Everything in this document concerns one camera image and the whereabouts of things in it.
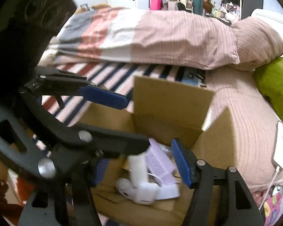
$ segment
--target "smartphone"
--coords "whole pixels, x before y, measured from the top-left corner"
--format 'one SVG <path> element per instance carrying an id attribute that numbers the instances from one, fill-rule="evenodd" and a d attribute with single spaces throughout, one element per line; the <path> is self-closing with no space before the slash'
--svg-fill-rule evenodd
<path id="1" fill-rule="evenodd" d="M 276 166 L 279 166 L 281 169 L 283 169 L 283 123 L 281 121 L 278 121 L 273 162 Z"/>

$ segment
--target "green pillow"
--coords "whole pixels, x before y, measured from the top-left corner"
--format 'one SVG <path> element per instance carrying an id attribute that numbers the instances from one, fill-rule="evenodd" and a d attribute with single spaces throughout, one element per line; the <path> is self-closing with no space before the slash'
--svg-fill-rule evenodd
<path id="1" fill-rule="evenodd" d="M 259 91 L 269 97 L 272 107 L 283 121 L 283 58 L 278 57 L 256 68 L 254 77 Z"/>

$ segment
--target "striped pillow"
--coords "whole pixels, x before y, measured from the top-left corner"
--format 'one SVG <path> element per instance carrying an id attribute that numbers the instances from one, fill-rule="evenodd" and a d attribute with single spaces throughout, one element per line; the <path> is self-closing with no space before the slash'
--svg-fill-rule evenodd
<path id="1" fill-rule="evenodd" d="M 262 20 L 248 17 L 231 27 L 237 38 L 240 58 L 240 64 L 231 64 L 232 68 L 253 70 L 283 55 L 283 39 Z"/>

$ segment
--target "pink bag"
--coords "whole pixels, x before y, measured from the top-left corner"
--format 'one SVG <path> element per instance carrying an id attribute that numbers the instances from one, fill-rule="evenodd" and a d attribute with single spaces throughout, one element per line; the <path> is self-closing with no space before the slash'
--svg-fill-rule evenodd
<path id="1" fill-rule="evenodd" d="M 160 10 L 162 8 L 162 0 L 151 0 L 150 10 Z"/>

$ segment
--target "metal screw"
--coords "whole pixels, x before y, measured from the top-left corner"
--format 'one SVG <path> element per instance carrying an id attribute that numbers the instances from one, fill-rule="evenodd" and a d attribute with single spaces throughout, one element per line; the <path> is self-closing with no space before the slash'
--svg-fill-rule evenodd
<path id="1" fill-rule="evenodd" d="M 95 155 L 99 158 L 103 157 L 104 156 L 104 152 L 100 149 L 98 149 L 96 152 L 95 152 Z"/>
<path id="2" fill-rule="evenodd" d="M 204 165 L 205 165 L 205 161 L 203 161 L 203 160 L 198 160 L 198 161 L 197 161 L 197 164 L 198 164 L 199 166 L 204 166 Z"/>
<path id="3" fill-rule="evenodd" d="M 91 134 L 86 130 L 80 130 L 79 131 L 79 137 L 80 137 L 81 140 L 83 140 L 84 142 L 87 142 L 87 143 L 92 141 Z"/>
<path id="4" fill-rule="evenodd" d="M 51 179 L 56 175 L 55 165 L 49 158 L 42 158 L 39 160 L 38 170 L 43 178 Z"/>
<path id="5" fill-rule="evenodd" d="M 230 172 L 236 172 L 237 171 L 236 167 L 229 167 L 228 169 L 230 170 Z"/>

